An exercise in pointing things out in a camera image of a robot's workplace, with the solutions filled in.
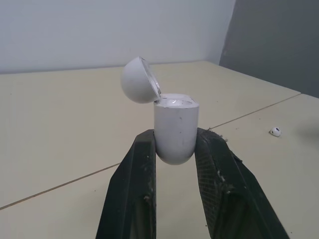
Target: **table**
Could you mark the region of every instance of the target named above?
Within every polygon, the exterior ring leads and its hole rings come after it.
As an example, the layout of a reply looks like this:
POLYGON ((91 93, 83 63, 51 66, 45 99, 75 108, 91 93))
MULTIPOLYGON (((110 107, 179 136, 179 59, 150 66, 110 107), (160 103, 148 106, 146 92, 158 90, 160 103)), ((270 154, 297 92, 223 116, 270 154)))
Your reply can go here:
MULTIPOLYGON (((200 103, 199 126, 203 128, 223 125, 299 95, 208 62, 153 68, 162 92, 190 94, 200 103)), ((76 199, 79 195, 73 195, 73 186, 86 185, 87 180, 100 175, 111 177, 135 136, 153 128, 153 106, 134 104, 122 94, 121 70, 119 67, 0 76, 0 110, 6 116, 0 121, 1 222, 13 222, 19 211, 28 215, 35 210, 39 212, 38 218, 21 217, 17 221, 30 228, 41 222, 44 229, 35 235, 21 226, 17 231, 25 238, 80 237, 72 232, 72 227, 52 227, 54 219, 47 219, 48 214, 59 220, 76 215, 70 210, 80 210, 85 217, 78 207, 65 209, 70 205, 65 202, 81 200, 76 199), (55 214, 53 208, 48 214, 41 214, 42 204, 56 205, 61 208, 60 213, 55 214)), ((99 180, 92 179, 87 189, 94 188, 99 180)), ((104 201, 101 195, 99 202, 104 201)), ((193 159, 178 167, 157 161, 157 196, 158 238, 209 236, 193 159), (181 194, 184 200, 176 203, 181 194)), ((98 212, 97 208, 93 212, 95 222, 100 216, 98 212)), ((80 230, 86 229, 77 220, 73 223, 80 230)), ((0 237, 13 233, 13 228, 1 225, 0 237)), ((96 228, 92 226, 89 231, 90 234, 79 235, 90 238, 96 228)))

